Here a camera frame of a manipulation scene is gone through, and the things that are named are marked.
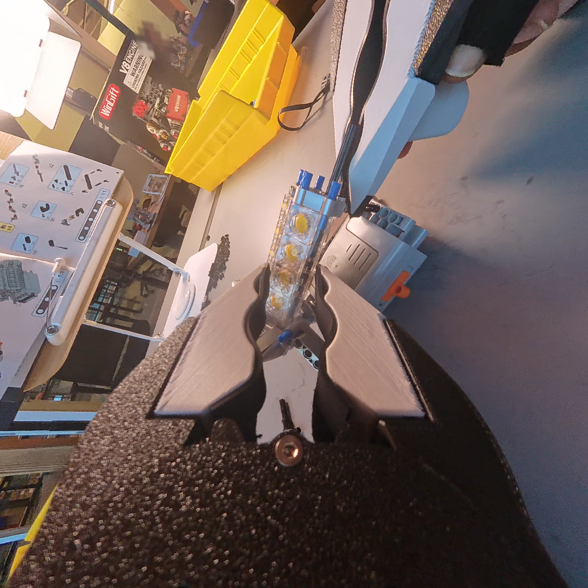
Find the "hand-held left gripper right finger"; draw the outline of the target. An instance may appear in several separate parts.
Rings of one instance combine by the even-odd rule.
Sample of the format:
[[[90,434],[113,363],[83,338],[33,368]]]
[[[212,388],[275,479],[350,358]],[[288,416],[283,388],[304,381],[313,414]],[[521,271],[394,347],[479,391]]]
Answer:
[[[386,419],[426,417],[383,315],[323,265],[315,272],[315,315],[324,340],[315,407],[329,434],[351,425],[371,435]]]

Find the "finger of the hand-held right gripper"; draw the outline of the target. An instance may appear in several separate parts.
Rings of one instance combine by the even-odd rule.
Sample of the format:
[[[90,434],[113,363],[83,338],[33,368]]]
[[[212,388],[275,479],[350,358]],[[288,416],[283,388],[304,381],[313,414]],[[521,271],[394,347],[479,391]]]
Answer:
[[[414,62],[434,1],[374,4],[352,77],[349,214],[361,215],[381,187],[435,95],[415,76]]]
[[[376,83],[375,1],[334,2],[331,74],[336,148],[332,174],[348,175]]]

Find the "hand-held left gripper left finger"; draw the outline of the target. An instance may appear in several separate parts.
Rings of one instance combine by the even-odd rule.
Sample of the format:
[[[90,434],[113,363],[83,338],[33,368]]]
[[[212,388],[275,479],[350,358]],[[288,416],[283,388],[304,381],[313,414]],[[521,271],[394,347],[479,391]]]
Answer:
[[[268,293],[269,266],[261,265],[201,312],[151,416],[256,423],[266,399],[256,341],[266,325]]]

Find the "grey battery box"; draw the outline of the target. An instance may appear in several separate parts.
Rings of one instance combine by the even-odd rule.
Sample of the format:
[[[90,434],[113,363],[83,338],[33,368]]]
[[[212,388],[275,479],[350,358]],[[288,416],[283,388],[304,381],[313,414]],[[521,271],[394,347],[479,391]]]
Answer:
[[[381,313],[410,294],[408,280],[427,256],[428,231],[373,198],[360,217],[348,217],[319,263]]]

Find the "toy engine model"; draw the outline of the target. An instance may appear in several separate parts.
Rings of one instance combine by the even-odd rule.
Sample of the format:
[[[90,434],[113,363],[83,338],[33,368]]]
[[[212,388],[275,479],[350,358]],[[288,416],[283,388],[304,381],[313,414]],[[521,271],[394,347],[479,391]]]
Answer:
[[[311,293],[316,267],[325,253],[334,223],[346,208],[341,184],[300,170],[296,183],[284,197],[268,255],[269,294],[266,300],[268,345],[265,360],[295,348],[318,370],[318,345],[311,343],[310,325],[315,320]]]

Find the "person's right hand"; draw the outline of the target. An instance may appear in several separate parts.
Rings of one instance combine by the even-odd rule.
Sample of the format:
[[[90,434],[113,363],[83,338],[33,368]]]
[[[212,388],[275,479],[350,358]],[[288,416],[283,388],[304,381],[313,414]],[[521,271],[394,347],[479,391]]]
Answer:
[[[483,65],[500,66],[581,1],[474,1],[443,81],[458,84]]]

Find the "pile of small black parts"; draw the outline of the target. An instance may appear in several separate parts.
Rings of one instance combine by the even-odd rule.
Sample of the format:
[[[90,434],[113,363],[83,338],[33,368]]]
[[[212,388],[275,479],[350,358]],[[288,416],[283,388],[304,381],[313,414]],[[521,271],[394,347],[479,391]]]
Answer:
[[[217,253],[209,271],[208,290],[217,288],[218,283],[224,279],[226,265],[231,254],[231,243],[228,234],[221,237],[217,245]]]

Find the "dark printed cardboard box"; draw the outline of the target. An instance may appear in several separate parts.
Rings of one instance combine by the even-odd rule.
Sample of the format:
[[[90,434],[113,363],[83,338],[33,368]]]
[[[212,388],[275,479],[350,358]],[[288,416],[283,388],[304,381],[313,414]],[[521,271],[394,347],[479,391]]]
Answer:
[[[196,86],[179,69],[181,53],[154,59],[127,35],[93,109],[91,120],[109,135],[133,143],[162,165],[179,139]]]

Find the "instruction booklet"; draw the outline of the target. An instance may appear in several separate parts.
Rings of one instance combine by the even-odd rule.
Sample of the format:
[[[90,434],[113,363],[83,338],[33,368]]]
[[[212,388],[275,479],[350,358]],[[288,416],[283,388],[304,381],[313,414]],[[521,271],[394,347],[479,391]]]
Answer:
[[[32,376],[50,371],[43,352],[68,353],[73,339],[59,346],[45,337],[51,298],[86,248],[77,236],[95,206],[95,196],[109,189],[125,217],[133,200],[121,169],[74,153],[1,134],[1,395]]]

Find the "bright light panel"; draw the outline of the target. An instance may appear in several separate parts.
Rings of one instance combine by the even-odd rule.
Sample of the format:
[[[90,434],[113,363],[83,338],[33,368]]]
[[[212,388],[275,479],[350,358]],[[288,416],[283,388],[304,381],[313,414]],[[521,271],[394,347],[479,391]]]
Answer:
[[[45,1],[1,1],[1,111],[54,129],[82,47]]]

